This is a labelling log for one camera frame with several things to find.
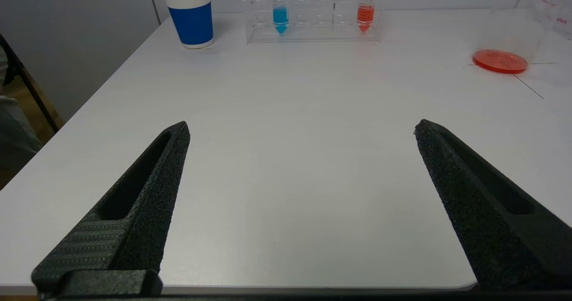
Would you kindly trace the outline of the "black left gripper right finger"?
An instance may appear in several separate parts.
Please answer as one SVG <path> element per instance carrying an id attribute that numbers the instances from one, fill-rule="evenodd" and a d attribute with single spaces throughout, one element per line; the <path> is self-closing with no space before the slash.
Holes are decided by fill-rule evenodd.
<path id="1" fill-rule="evenodd" d="M 442 125 L 423 119 L 414 135 L 482 289 L 571 290 L 568 224 Z"/>

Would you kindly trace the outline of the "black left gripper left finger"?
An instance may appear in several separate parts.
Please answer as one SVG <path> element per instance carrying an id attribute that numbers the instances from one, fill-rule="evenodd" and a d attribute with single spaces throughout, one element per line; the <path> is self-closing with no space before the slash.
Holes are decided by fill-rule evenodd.
<path id="1" fill-rule="evenodd" d="M 38 293 L 159 293 L 189 144 L 184 121 L 161 132 L 34 268 Z"/>

